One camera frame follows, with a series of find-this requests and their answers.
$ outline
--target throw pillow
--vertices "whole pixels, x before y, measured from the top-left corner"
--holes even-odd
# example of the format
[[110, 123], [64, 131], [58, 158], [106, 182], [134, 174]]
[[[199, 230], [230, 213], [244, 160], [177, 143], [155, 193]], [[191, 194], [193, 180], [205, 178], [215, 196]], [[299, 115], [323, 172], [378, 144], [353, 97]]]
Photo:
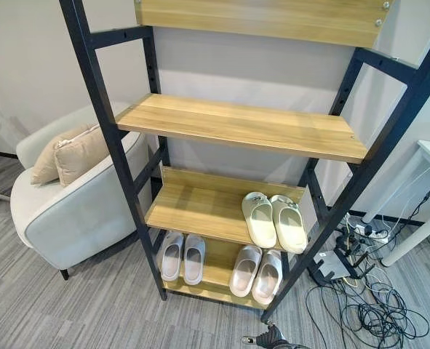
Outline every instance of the throw pillow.
[[89, 128], [90, 125], [81, 125], [50, 140], [50, 142], [45, 146], [44, 150], [40, 153], [35, 165], [33, 165], [31, 184], [44, 184], [51, 180], [56, 180], [58, 178], [55, 164], [56, 145], [62, 140], [68, 140], [80, 135], [83, 131], [87, 131]]
[[98, 125], [72, 140], [58, 143], [55, 163], [61, 185], [70, 185], [108, 155], [108, 147]]

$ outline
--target desk leg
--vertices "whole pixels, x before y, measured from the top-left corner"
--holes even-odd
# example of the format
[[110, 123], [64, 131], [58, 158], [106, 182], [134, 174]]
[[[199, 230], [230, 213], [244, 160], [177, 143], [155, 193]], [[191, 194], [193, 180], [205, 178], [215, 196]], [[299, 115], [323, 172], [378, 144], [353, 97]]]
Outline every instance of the desk leg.
[[400, 257], [409, 252], [415, 246], [422, 242], [430, 235], [430, 219], [423, 224], [419, 229], [406, 238], [401, 244], [397, 245], [393, 252], [381, 260], [381, 264], [385, 267], [392, 265]]

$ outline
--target armchair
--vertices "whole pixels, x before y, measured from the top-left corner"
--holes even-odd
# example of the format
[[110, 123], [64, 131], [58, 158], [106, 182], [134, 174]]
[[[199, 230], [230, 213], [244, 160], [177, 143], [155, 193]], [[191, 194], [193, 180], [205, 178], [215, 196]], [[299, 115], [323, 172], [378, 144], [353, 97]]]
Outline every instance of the armchair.
[[[114, 115], [125, 103], [112, 103]], [[11, 193], [11, 213], [22, 242], [39, 253], [68, 279], [67, 269], [135, 231], [127, 202], [110, 156], [67, 187], [59, 181], [31, 185], [32, 166], [44, 146], [56, 135], [80, 124], [96, 123], [92, 106], [68, 114], [22, 140], [16, 148], [26, 170]], [[148, 161], [144, 134], [130, 132], [122, 139], [136, 178]], [[144, 211], [151, 203], [149, 183], [139, 194]]]

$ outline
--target shelf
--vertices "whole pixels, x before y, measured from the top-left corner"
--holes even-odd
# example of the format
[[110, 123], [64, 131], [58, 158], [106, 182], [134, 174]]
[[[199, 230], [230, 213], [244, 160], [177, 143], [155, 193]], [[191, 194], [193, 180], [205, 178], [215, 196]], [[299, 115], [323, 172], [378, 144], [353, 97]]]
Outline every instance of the shelf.
[[354, 47], [372, 47], [387, 13], [381, 0], [140, 0], [135, 10], [143, 25]]
[[299, 187], [172, 167], [163, 167], [162, 174], [163, 187], [146, 214], [147, 225], [243, 245], [253, 244], [241, 209], [247, 193], [283, 194], [300, 202], [304, 192]]
[[340, 116], [147, 95], [118, 128], [359, 164], [367, 149]]
[[192, 294], [251, 308], [265, 309], [257, 303], [251, 294], [246, 297], [236, 297], [229, 289], [229, 280], [236, 263], [237, 255], [242, 245], [230, 242], [204, 238], [205, 260], [202, 282], [196, 286], [187, 285], [184, 280], [184, 262], [180, 269], [180, 277], [176, 281], [164, 281], [164, 288], [176, 292]]
[[163, 287], [171, 291], [181, 292], [185, 294], [191, 294], [193, 296], [209, 298], [211, 300], [219, 300], [221, 302], [228, 302], [237, 305], [243, 305], [245, 307], [266, 309], [265, 305], [261, 305], [256, 302], [251, 294], [246, 297], [240, 298], [234, 296], [229, 288], [216, 286], [216, 285], [205, 285], [198, 284], [196, 286], [189, 286], [184, 284], [182, 279], [178, 279], [176, 282], [163, 281]]
[[[225, 241], [204, 238], [205, 261], [203, 265], [203, 282], [216, 286], [229, 287], [232, 270], [242, 245]], [[180, 277], [184, 276], [184, 262]]]

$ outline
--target white slide sandal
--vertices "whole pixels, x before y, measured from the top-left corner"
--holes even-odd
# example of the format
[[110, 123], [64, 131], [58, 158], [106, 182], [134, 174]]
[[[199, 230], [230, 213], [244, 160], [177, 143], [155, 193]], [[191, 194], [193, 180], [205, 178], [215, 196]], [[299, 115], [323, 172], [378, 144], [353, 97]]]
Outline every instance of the white slide sandal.
[[260, 304], [270, 304], [282, 280], [281, 254], [270, 249], [264, 254], [253, 283], [252, 296]]
[[197, 285], [203, 277], [203, 261], [205, 258], [205, 241], [197, 235], [186, 238], [184, 251], [184, 281], [188, 285]]
[[273, 208], [265, 194], [256, 191], [248, 193], [242, 200], [242, 212], [250, 238], [257, 246], [269, 249], [276, 245]]
[[245, 297], [249, 294], [260, 264], [261, 253], [260, 247], [247, 245], [237, 255], [229, 281], [229, 289], [237, 297]]
[[179, 277], [181, 249], [184, 236], [178, 231], [169, 231], [162, 244], [162, 279], [174, 281]]
[[270, 202], [274, 227], [282, 248], [288, 252], [302, 253], [308, 241], [298, 205], [284, 195], [272, 196]]

